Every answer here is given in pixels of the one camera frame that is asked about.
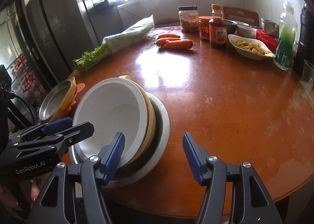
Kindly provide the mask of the person's hand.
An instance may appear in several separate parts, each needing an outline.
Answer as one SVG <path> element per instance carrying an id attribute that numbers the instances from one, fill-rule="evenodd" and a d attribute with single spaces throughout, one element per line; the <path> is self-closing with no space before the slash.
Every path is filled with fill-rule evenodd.
<path id="1" fill-rule="evenodd" d="M 43 188 L 45 179 L 43 177 L 32 179 L 31 180 L 31 190 L 30 190 L 30 199 L 31 199 L 31 208 L 34 205 L 34 202 L 38 198 L 40 190 Z"/>

